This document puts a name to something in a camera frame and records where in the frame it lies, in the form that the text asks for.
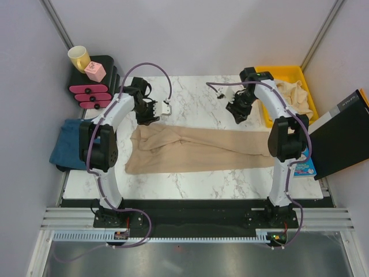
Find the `tan beige t shirt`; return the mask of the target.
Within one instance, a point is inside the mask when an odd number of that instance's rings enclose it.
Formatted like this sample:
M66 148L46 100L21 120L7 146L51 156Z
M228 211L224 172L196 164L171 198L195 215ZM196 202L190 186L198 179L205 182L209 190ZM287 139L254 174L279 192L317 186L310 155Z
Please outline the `tan beige t shirt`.
M272 167L268 132L140 125L131 135L128 174L190 173Z

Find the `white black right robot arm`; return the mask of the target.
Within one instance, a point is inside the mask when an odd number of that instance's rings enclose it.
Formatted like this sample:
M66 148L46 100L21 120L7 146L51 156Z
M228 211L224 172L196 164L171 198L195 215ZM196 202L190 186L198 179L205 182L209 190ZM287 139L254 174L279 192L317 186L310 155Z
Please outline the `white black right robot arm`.
M275 207L286 207L292 202L289 182L302 152L311 142L308 137L309 118L298 114L283 98L270 72L257 72L254 67L240 72L243 89L227 93L226 109L237 124L245 121L252 105L260 100L268 110L273 126L268 138L268 150L274 157L272 188L268 199Z

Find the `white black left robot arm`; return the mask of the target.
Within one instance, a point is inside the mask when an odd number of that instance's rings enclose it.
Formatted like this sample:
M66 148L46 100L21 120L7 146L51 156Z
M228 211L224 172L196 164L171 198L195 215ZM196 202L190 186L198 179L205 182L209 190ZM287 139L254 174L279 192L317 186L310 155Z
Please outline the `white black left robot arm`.
M146 102L146 91L152 86L143 78L134 77L131 85L121 87L122 94L116 94L105 110L91 121L84 121L79 128L79 156L85 162L88 173L97 181L100 206L109 209L106 219L114 227L126 222L122 210L122 196L119 193L115 165L118 160L116 131L129 112L135 112L139 125L148 126L159 120L154 113L156 101Z

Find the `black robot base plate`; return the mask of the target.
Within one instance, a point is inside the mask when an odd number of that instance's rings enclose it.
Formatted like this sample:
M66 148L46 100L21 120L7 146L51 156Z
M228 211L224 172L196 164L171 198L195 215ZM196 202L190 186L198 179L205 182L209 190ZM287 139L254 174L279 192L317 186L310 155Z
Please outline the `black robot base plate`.
M292 205L268 200L125 200L122 212L99 207L95 228L128 228L133 238L254 237L258 229L295 229Z

